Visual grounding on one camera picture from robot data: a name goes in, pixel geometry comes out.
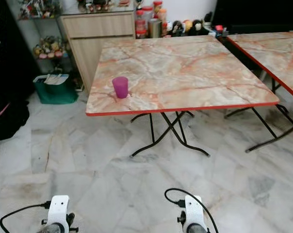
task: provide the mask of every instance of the table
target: table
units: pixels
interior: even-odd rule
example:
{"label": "table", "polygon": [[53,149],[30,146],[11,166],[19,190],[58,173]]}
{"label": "table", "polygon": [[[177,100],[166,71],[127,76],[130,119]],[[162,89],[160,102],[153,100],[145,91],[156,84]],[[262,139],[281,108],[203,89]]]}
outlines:
{"label": "table", "polygon": [[[129,95],[125,99],[115,95],[112,79],[117,76],[129,80]],[[204,150],[187,144],[180,121],[185,113],[278,102],[277,96],[214,37],[157,38],[107,42],[103,46],[86,114],[149,115],[152,143],[131,156],[155,146],[170,130],[182,145],[208,156]],[[176,112],[176,119],[171,122],[165,112]],[[157,140],[152,113],[161,113],[168,124]],[[183,140],[174,129],[176,123]]]}
{"label": "table", "polygon": [[[228,39],[272,77],[272,91],[274,93],[280,86],[283,86],[293,95],[293,32],[230,35]],[[279,104],[276,106],[293,124],[287,109]],[[293,132],[293,127],[291,127],[280,136],[277,136],[259,115],[258,117],[274,138],[259,143],[246,152],[278,141]]]}

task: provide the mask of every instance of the red lid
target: red lid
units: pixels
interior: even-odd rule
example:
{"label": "red lid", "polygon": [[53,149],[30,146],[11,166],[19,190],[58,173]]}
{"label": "red lid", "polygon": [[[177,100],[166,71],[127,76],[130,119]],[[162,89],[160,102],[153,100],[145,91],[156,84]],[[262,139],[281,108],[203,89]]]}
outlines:
{"label": "red lid", "polygon": [[136,11],[136,14],[138,15],[138,16],[141,16],[141,15],[143,15],[143,10],[138,10],[138,11]]}
{"label": "red lid", "polygon": [[144,19],[138,19],[136,20],[136,24],[145,24],[146,21]]}
{"label": "red lid", "polygon": [[162,5],[163,1],[154,1],[154,6]]}
{"label": "red lid", "polygon": [[147,33],[146,30],[136,31],[136,34],[146,34],[146,33]]}
{"label": "red lid", "polygon": [[153,7],[152,6],[143,6],[142,7],[142,10],[143,11],[152,11],[153,10]]}

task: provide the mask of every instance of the black wire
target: black wire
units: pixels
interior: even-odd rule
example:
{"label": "black wire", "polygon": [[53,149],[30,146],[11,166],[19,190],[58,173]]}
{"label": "black wire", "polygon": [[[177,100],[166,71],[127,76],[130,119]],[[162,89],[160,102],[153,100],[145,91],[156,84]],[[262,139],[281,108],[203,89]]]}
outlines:
{"label": "black wire", "polygon": [[164,193],[164,195],[165,195],[165,198],[168,200],[168,201],[170,201],[171,203],[174,203],[174,204],[177,204],[178,202],[177,201],[173,201],[173,200],[171,200],[168,196],[167,196],[167,193],[169,192],[169,191],[173,191],[173,190],[175,190],[175,191],[179,191],[179,192],[182,192],[182,193],[185,193],[185,194],[187,194],[187,195],[189,195],[189,196],[191,196],[192,198],[194,198],[203,208],[204,208],[204,210],[207,212],[207,214],[209,215],[209,217],[210,217],[210,219],[211,219],[211,222],[212,222],[212,224],[213,224],[213,227],[214,227],[214,229],[215,229],[215,232],[216,233],[219,233],[218,232],[218,228],[216,227],[216,224],[215,224],[215,222],[214,222],[214,220],[213,220],[213,217],[212,217],[212,215],[210,214],[210,212],[209,212],[209,210],[207,209],[207,207],[206,206],[204,206],[204,204],[203,203],[201,203],[201,201],[200,200],[198,200],[193,194],[191,194],[191,193],[189,193],[189,192],[187,192],[187,191],[185,191],[185,190],[183,190],[183,189],[180,189],[180,188],[169,188],[169,189],[167,189],[166,191],[165,191],[165,193]]}
{"label": "black wire", "polygon": [[9,216],[11,216],[11,215],[14,215],[14,214],[16,214],[16,213],[18,213],[18,212],[20,212],[20,211],[23,211],[23,210],[25,210],[25,209],[29,209],[29,208],[33,208],[33,207],[44,207],[44,203],[43,203],[43,204],[38,204],[38,205],[30,205],[30,206],[26,206],[26,207],[24,207],[24,208],[21,208],[21,209],[19,209],[19,210],[15,210],[15,211],[13,211],[13,212],[11,212],[11,213],[9,213],[9,214],[3,216],[3,217],[0,219],[0,226],[1,226],[2,230],[3,230],[5,233],[10,233],[10,232],[6,229],[6,227],[3,225],[3,220],[4,220],[5,218],[7,218],[7,217],[9,217]]}

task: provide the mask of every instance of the white wall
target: white wall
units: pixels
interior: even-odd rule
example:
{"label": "white wall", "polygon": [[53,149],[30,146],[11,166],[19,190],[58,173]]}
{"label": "white wall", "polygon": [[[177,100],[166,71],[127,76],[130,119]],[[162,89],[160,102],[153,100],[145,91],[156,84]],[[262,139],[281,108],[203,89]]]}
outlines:
{"label": "white wall", "polygon": [[[217,0],[163,0],[163,8],[167,9],[170,21],[202,19],[212,11],[214,13]],[[153,5],[153,0],[144,0],[143,6]]]}

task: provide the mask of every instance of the red table edge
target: red table edge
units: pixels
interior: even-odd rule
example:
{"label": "red table edge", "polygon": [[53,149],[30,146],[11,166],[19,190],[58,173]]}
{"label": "red table edge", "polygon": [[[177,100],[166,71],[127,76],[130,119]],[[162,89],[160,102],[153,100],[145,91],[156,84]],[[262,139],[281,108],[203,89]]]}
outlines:
{"label": "red table edge", "polygon": [[139,110],[139,111],[123,111],[123,112],[108,112],[108,113],[87,113],[89,117],[99,116],[115,116],[115,115],[134,115],[143,113],[162,113],[162,112],[182,112],[191,110],[208,110],[208,109],[226,109],[226,108],[247,108],[247,107],[258,107],[258,106],[271,106],[276,105],[277,102],[266,102],[266,103],[249,103],[249,104],[236,104],[236,105],[219,105],[219,106],[207,106],[207,107],[193,107],[193,108],[171,108],[171,109],[155,109],[155,110]]}
{"label": "red table edge", "polygon": [[235,41],[233,41],[231,38],[227,37],[227,39],[241,52],[243,52],[247,57],[249,57],[251,60],[253,60],[257,65],[259,65],[263,70],[265,70],[273,79],[275,79],[279,84],[281,84],[287,91],[290,92],[291,95],[293,95],[293,90],[287,86],[283,81],[281,81],[275,74],[273,74],[268,68],[263,66],[257,59],[255,59],[253,56],[251,56],[247,51],[245,51],[242,47],[240,47]]}

